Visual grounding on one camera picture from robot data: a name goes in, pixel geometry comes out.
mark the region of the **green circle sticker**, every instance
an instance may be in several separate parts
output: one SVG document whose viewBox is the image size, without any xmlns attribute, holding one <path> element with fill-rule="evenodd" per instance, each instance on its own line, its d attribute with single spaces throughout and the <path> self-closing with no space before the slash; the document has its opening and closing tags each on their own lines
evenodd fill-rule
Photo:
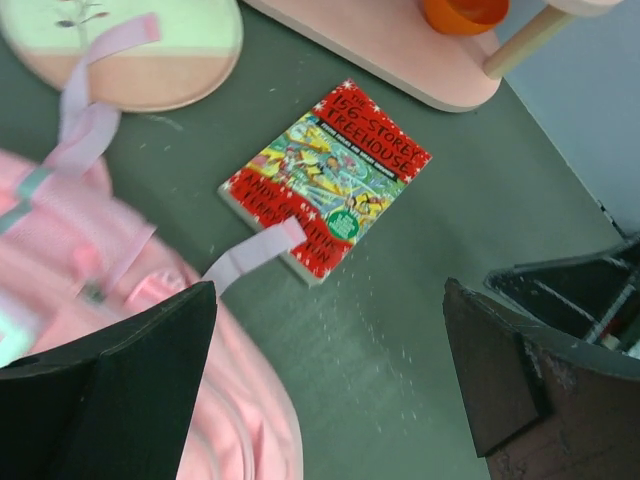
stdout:
<svg viewBox="0 0 640 480">
<path fill-rule="evenodd" d="M 341 240 L 349 240 L 358 234 L 358 220 L 349 212 L 334 212 L 327 220 L 331 233 Z"/>
</svg>

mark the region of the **book cover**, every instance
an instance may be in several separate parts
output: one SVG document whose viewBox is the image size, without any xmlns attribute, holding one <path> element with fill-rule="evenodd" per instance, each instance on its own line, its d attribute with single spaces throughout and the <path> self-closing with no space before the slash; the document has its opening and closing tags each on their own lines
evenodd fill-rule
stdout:
<svg viewBox="0 0 640 480">
<path fill-rule="evenodd" d="M 307 241 L 285 258 L 322 282 L 431 159 L 346 80 L 219 188 L 257 229 L 295 216 Z"/>
</svg>

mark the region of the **tabletop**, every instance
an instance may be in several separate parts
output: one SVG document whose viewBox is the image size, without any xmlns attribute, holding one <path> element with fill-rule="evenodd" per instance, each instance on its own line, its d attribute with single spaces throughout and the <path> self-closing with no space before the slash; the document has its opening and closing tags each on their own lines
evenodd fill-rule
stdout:
<svg viewBox="0 0 640 480">
<path fill-rule="evenodd" d="M 242 6 L 245 42 L 213 95 L 127 114 L 107 152 L 116 194 L 204 271 L 248 238 L 216 188 L 322 96 L 353 78 L 434 159 L 344 263 L 309 288 L 283 262 L 223 301 L 297 408 L 307 480 L 486 479 L 442 316 L 444 282 L 583 254 L 619 237 L 508 85 L 445 114 Z M 42 160 L 58 94 L 0 43 L 0 146 Z"/>
</svg>

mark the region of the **orange bowl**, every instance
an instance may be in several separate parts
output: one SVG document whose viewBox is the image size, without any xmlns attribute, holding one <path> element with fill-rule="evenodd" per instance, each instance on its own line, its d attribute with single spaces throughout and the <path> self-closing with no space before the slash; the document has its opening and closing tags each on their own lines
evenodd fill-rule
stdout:
<svg viewBox="0 0 640 480">
<path fill-rule="evenodd" d="M 423 0 L 427 22 L 447 35 L 478 35 L 507 16 L 509 0 Z"/>
</svg>

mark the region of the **pink bag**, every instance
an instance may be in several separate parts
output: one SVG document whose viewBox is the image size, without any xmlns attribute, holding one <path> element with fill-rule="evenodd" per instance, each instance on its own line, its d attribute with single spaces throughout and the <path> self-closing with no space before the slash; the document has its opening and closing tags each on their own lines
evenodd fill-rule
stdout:
<svg viewBox="0 0 640 480">
<path fill-rule="evenodd" d="M 198 275 L 111 196 L 100 155 L 119 112 L 89 103 L 86 67 L 157 40 L 146 15 L 100 36 L 61 99 L 60 144 L 37 166 L 0 151 L 0 367 L 68 343 L 167 299 Z M 294 219 L 224 254 L 205 274 L 220 295 L 305 236 Z M 277 375 L 218 302 L 180 480 L 300 480 L 302 442 Z"/>
</svg>

